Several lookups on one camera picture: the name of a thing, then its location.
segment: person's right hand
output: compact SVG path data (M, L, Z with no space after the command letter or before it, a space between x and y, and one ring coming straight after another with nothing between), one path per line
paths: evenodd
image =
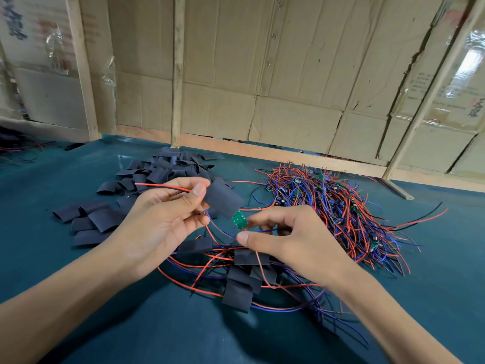
M248 228L272 230L277 225L280 236L243 231L237 235L240 244L277 257L327 288L358 268L310 206L271 207L247 220Z

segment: hand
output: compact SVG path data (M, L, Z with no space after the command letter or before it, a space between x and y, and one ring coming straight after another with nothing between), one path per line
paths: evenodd
M200 212L209 208L203 202L210 181L201 177L178 177L166 183L185 189L156 188L138 197L125 220L100 246L110 259L116 258L127 272L128 283L135 282L162 263L193 231L209 224Z
M298 274L332 289L342 275L358 268L310 206L271 207L248 219L248 228L259 226L278 235L240 232L237 240L248 248L271 254Z

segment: wooden post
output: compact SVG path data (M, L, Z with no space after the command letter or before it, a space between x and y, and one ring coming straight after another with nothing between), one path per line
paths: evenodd
M96 109L94 107L93 86L91 85L91 72L89 70L88 55L84 41L84 29L82 28L81 6L79 0L65 0L67 15L72 33L72 44L76 54L78 65L79 81L81 83L82 99L86 111L86 122L88 125L89 140L100 138Z
M464 43L466 42L468 36L470 35L470 32L475 26L484 7L485 7L485 0L475 1L475 4L470 10L470 14L468 15L460 31L458 32L458 36L453 42L453 45L451 46L441 67L439 68L436 76L434 77L434 80L431 86L429 87L428 92L424 96L423 101L413 118L413 121L411 121L411 124L409 125L409 128L407 129L407 132L404 135L403 140L399 144L397 151L391 160L391 163L385 170L384 175L382 177L383 180L387 180L387 181L391 180L393 171L396 169L396 167L403 159L403 156L406 153L406 150L409 148L409 145L411 144L411 141L414 135L416 134L416 130L418 129L419 125L428 114L429 110L431 109L434 98L439 94L441 86L443 85L453 64L455 63L456 58L460 54Z
M185 0L174 0L174 79L172 97L173 147L180 146L180 121L182 118L183 44L185 33Z

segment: teal mat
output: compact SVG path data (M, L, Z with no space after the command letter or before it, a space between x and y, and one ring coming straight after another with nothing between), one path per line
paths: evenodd
M0 169L0 300L7 300L48 277L86 250L72 250L69 225L51 211L95 195L131 158L150 157L160 144L107 137L65 152L35 152L33 164ZM216 175L262 181L256 168L278 164L224 154L213 162ZM369 199L372 214L399 224L426 214L443 201L442 217L406 230L422 253L403 246L411 275L373 274L397 301L466 363L483 362L485 347L485 195L399 183L416 197L406 201L379 183L351 177ZM248 197L253 184L235 190ZM258 195L261 201L264 191ZM106 197L115 203L114 197ZM229 230L227 220L217 224ZM370 341L367 348L351 330L322 329L302 312L235 312L167 281L158 271L120 292L43 360L63 363L381 363L377 342L360 323L351 323Z

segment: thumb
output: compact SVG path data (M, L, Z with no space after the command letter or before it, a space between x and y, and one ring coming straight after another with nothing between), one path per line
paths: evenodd
M198 183L193 187L190 193L184 194L179 199L164 202L162 204L170 207L168 218L170 221L173 221L182 217L184 214L194 211L203 201L205 195L206 187L203 184Z
M283 238L281 236L268 235L263 232L243 231L236 237L239 244L242 244L254 251L271 254L277 257L281 250Z

